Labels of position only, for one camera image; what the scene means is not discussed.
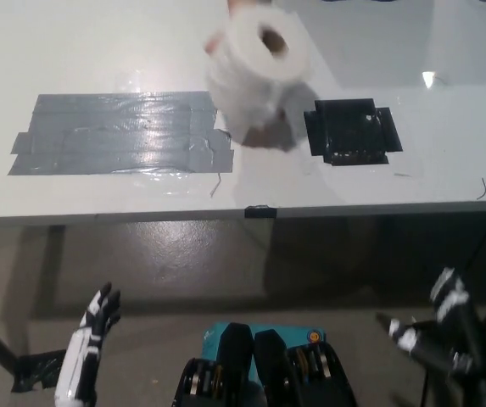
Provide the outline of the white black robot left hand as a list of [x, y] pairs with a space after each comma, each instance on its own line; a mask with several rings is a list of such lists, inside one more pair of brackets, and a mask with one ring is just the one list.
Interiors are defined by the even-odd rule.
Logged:
[[93, 296], [66, 349], [54, 394], [57, 406], [94, 406], [103, 343], [120, 320], [120, 291], [106, 283]]

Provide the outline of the person's bare hand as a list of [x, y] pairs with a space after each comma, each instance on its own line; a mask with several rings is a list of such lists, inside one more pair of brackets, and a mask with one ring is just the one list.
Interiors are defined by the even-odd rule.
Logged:
[[[271, 5], [271, 1], [253, 0], [228, 0], [226, 2], [228, 14], [232, 17], [242, 8], [255, 7], [257, 5]], [[286, 141], [284, 131], [289, 131], [286, 127], [286, 115], [284, 110], [277, 112], [277, 119], [264, 127], [249, 127], [246, 124], [232, 123], [224, 116], [226, 130], [231, 134], [232, 139], [244, 146], [251, 148], [289, 148], [290, 141]]]

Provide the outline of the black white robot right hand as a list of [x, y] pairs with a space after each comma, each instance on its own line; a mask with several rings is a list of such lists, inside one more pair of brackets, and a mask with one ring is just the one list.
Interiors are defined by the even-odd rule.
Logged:
[[377, 322], [396, 347], [420, 365], [452, 376], [486, 370], [486, 344], [459, 273], [446, 267], [429, 294], [435, 319], [407, 325], [384, 313]]

